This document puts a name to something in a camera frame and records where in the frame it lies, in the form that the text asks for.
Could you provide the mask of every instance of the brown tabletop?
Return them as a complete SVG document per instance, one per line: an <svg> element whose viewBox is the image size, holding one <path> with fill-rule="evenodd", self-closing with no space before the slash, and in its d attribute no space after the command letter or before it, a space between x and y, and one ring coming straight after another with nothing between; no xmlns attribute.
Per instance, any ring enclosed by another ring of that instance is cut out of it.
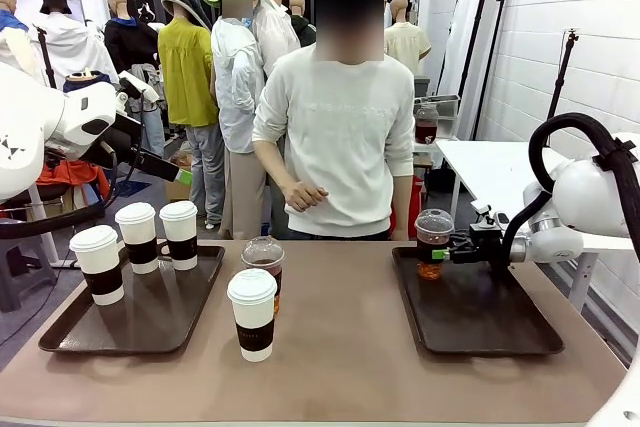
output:
<svg viewBox="0 0 640 427"><path fill-rule="evenodd" d="M0 373L0 416L49 421L587 421L625 369L533 264L514 275L566 344L547 358L436 357L413 341L392 268L396 243L288 242L273 355L242 359L227 249L187 347L153 357L38 349L63 303Z"/></svg>

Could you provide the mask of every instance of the hand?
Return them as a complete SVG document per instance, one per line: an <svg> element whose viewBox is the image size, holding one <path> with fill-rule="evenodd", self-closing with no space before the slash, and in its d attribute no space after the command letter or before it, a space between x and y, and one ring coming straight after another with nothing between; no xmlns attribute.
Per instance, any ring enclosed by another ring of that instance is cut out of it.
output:
<svg viewBox="0 0 640 427"><path fill-rule="evenodd" d="M294 182L282 188L284 200L297 212L304 212L313 205L318 205L329 195L322 187L309 187L304 182Z"/></svg>
<svg viewBox="0 0 640 427"><path fill-rule="evenodd" d="M406 242L409 240L409 232L402 229L396 229L391 233L391 240L396 242Z"/></svg>

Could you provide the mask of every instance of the person's right hand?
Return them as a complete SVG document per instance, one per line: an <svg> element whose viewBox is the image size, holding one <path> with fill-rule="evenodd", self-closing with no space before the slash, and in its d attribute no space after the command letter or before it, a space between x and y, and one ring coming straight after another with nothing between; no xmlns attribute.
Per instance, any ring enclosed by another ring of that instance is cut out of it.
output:
<svg viewBox="0 0 640 427"><path fill-rule="evenodd" d="M304 212L313 205L318 205L329 195L322 187L310 187L302 181L285 185L282 188L284 200L298 212Z"/></svg>

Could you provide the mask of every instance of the white sweater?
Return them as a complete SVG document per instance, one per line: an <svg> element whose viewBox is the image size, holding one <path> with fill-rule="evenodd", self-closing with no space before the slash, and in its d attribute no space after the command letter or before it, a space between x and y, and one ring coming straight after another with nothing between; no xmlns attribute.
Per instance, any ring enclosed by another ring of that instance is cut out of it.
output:
<svg viewBox="0 0 640 427"><path fill-rule="evenodd" d="M286 133L285 164L329 196L289 228L360 237L389 229L393 176L413 175L413 75L400 62L315 59L315 44L280 58L262 91L253 140Z"/></svg>

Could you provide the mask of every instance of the beige pants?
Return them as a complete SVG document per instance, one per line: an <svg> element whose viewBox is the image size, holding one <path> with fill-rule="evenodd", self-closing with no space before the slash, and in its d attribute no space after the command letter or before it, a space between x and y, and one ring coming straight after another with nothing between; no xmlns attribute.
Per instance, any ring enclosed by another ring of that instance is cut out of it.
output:
<svg viewBox="0 0 640 427"><path fill-rule="evenodd" d="M260 235L266 172L253 152L236 154L225 149L224 209L220 233L236 240Z"/></svg>

